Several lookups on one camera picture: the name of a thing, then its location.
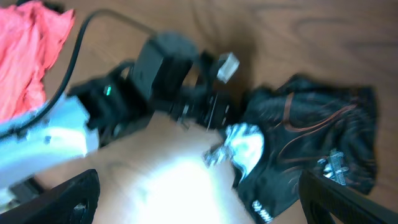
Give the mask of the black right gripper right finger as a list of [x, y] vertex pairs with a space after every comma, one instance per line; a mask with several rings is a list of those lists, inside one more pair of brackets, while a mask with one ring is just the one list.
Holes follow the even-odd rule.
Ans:
[[302, 172], [298, 182], [302, 208], [310, 224], [397, 223], [397, 214], [352, 190], [313, 172]]

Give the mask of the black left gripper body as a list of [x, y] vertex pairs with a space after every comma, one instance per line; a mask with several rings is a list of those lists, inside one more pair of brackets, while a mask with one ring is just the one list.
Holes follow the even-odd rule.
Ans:
[[194, 66], [199, 69], [198, 80], [193, 87], [182, 87], [169, 109], [170, 117], [182, 124], [186, 120], [194, 121], [207, 130], [224, 129], [236, 123], [240, 117], [238, 106], [230, 93], [214, 89], [214, 84], [226, 84], [239, 64], [232, 52], [218, 58], [202, 52], [194, 61]]

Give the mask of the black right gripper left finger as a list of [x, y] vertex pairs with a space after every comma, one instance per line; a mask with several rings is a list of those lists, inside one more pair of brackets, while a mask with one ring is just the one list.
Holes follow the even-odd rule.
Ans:
[[1, 224], [92, 224], [99, 197], [98, 173], [88, 169], [1, 214]]

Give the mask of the black orange-patterned shirt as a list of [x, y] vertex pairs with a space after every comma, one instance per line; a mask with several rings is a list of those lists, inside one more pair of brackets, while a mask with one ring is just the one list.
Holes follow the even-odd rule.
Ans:
[[204, 153], [206, 166], [230, 161], [233, 189], [256, 223], [270, 223], [299, 197], [304, 170], [369, 194], [376, 182], [376, 95], [294, 75], [280, 88], [250, 92], [240, 122]]

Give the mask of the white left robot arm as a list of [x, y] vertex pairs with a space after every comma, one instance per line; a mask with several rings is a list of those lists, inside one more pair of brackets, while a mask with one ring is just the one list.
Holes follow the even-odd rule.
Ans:
[[144, 129], [155, 111], [180, 124], [195, 121], [206, 129], [223, 129], [233, 122], [232, 106], [220, 93], [187, 90], [174, 101], [144, 99], [121, 76], [134, 66], [133, 61], [124, 61], [109, 75], [75, 87], [37, 124], [2, 139], [1, 188]]

